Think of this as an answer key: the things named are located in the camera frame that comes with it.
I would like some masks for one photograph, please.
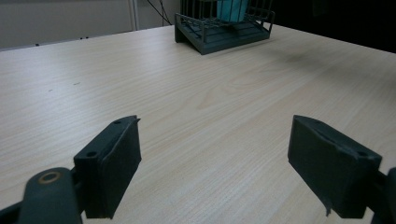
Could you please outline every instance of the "white wall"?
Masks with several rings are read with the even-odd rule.
[[[1,0],[0,49],[133,30],[128,0]]]
[[[148,0],[133,0],[137,6],[138,14],[138,29],[148,29],[169,25],[166,21],[163,23],[163,18],[158,15],[155,9],[149,4]],[[149,0],[160,12],[161,4],[159,0]],[[180,11],[180,0],[163,0],[163,7],[172,24],[175,22],[175,13]]]

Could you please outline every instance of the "dish rack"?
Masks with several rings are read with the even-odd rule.
[[[190,41],[204,55],[268,39],[275,18],[272,2],[181,0],[180,13],[175,14],[175,40]]]

